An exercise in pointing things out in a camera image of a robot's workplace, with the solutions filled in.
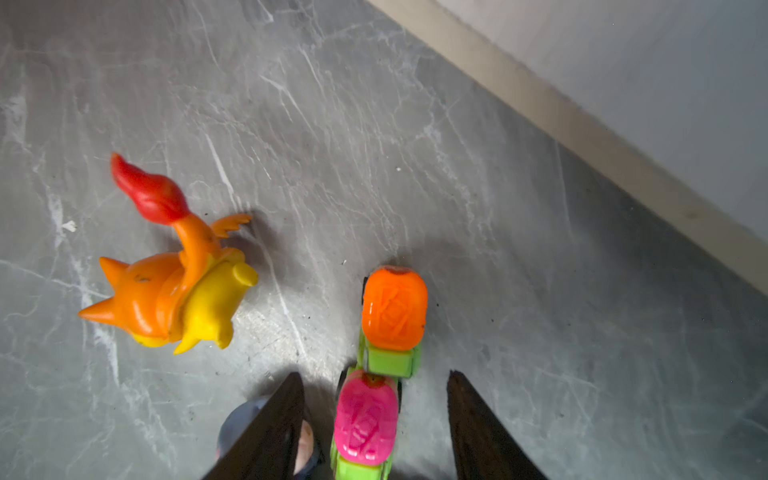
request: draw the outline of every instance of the floor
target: floor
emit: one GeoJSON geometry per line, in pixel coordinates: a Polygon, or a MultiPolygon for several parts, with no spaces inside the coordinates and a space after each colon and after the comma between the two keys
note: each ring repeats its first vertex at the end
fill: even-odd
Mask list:
{"type": "Polygon", "coordinates": [[[199,478],[293,369],[327,442],[381,263],[431,297],[392,478],[455,477],[451,369],[552,480],[768,476],[766,298],[360,0],[3,2],[0,108],[6,478],[199,478]],[[228,349],[77,318],[177,248],[113,150],[255,216],[228,349]]]}

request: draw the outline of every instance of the wall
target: wall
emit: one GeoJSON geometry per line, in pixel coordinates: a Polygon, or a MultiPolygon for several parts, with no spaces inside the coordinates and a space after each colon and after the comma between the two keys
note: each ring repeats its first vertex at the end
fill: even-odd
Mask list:
{"type": "Polygon", "coordinates": [[[768,240],[768,2],[439,2],[768,240]]]}

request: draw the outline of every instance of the toy vehicle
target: toy vehicle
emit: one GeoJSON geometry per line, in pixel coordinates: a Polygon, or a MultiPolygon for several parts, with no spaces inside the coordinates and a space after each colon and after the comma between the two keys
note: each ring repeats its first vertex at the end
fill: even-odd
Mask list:
{"type": "Polygon", "coordinates": [[[357,363],[365,371],[409,379],[421,362],[427,287],[413,270],[382,266],[362,291],[357,363]]]}
{"type": "Polygon", "coordinates": [[[181,189],[168,177],[148,174],[112,154],[114,182],[142,217],[176,230],[183,247],[128,265],[99,262],[114,296],[80,312],[86,320],[114,325],[144,346],[178,342],[174,354],[201,340],[225,349],[232,340],[232,316],[259,275],[245,254],[222,247],[219,239],[250,222],[250,215],[225,217],[208,225],[190,212],[181,189]]]}
{"type": "Polygon", "coordinates": [[[419,369],[427,287],[413,270],[382,266],[362,288],[357,365],[336,387],[331,469],[336,480],[386,480],[402,401],[402,380],[419,369]]]}
{"type": "Polygon", "coordinates": [[[342,372],[331,441],[336,480],[389,477],[400,408],[398,385],[398,379],[366,373],[359,366],[342,372]]]}

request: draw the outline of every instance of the toy figure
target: toy figure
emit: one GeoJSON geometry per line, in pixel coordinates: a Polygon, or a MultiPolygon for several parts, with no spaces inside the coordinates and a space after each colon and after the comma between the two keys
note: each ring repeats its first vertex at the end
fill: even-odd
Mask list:
{"type": "Polygon", "coordinates": [[[127,331],[142,345],[181,340],[174,354],[201,340],[221,349],[232,340],[232,316],[259,276],[238,249],[220,245],[250,215],[222,218],[208,226],[187,207],[181,189],[168,177],[148,174],[112,154],[114,182],[146,220],[176,230],[182,251],[159,253],[132,265],[99,259],[114,296],[82,310],[80,316],[127,331]]]}

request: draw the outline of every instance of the toy car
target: toy car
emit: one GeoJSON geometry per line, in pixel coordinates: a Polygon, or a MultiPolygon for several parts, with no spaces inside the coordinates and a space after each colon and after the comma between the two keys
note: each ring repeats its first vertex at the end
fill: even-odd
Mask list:
{"type": "Polygon", "coordinates": [[[359,366],[342,372],[330,455],[335,480],[389,477],[400,407],[398,384],[398,379],[359,366]]]}
{"type": "Polygon", "coordinates": [[[409,379],[421,362],[427,287],[413,270],[382,266],[362,291],[357,363],[366,372],[409,379]]]}

